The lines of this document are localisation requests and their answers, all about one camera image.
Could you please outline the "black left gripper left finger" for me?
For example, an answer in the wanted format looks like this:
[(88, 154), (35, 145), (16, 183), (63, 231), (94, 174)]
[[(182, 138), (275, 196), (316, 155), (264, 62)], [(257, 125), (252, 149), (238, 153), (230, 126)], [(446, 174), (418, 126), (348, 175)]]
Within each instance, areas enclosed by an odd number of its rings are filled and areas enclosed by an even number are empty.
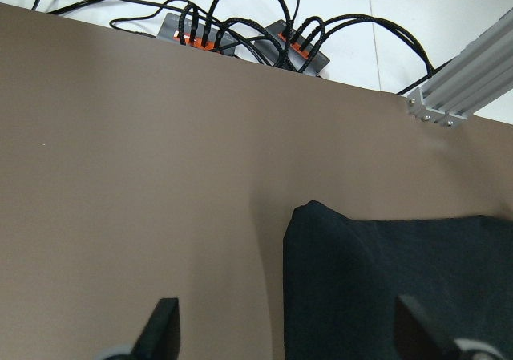
[(130, 359), (176, 360), (179, 354), (179, 299), (161, 298), (135, 341)]

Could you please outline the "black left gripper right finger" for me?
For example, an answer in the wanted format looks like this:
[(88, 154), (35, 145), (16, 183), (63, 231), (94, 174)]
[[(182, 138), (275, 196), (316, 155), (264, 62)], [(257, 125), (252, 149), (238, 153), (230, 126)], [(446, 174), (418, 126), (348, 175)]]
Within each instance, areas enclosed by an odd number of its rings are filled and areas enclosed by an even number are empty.
[(400, 359), (460, 359), (454, 339), (410, 295), (398, 295), (394, 307), (394, 346)]

